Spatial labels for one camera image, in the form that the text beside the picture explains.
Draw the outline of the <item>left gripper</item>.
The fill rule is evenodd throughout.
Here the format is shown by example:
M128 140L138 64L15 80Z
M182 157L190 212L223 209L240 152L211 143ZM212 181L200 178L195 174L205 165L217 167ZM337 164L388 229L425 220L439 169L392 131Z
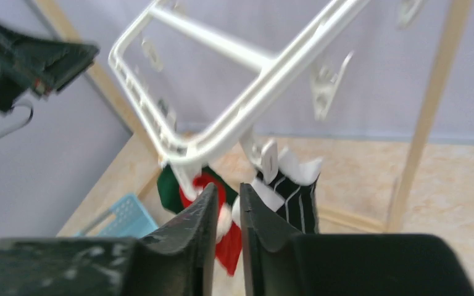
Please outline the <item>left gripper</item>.
M61 92L98 54L95 44L39 38L0 24L0 115L13 111L28 89L38 97Z

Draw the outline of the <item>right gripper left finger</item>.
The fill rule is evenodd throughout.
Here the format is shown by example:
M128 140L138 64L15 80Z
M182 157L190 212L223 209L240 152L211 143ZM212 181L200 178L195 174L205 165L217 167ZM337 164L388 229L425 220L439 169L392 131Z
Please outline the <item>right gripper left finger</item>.
M0 295L210 295L218 190L144 238L0 239Z

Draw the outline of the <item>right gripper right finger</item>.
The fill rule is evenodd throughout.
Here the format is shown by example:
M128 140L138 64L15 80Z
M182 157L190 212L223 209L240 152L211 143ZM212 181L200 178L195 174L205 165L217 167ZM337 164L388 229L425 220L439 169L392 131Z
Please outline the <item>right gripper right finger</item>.
M304 234L240 185L247 295L474 295L432 234Z

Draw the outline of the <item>light blue plastic basket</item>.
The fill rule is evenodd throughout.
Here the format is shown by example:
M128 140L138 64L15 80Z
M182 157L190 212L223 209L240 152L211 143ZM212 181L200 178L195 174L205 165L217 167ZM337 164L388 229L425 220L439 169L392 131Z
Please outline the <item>light blue plastic basket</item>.
M75 237L88 235L109 217L113 219L101 226L93 236L142 238L159 227L139 198L134 193L129 193L77 231Z

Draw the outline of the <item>white clip hanger frame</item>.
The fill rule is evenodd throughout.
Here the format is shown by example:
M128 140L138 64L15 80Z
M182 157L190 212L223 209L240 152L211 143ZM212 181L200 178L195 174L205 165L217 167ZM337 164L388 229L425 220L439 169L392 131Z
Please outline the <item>white clip hanger frame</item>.
M109 66L158 153L210 162L260 134L393 138L388 60L421 1L119 1Z

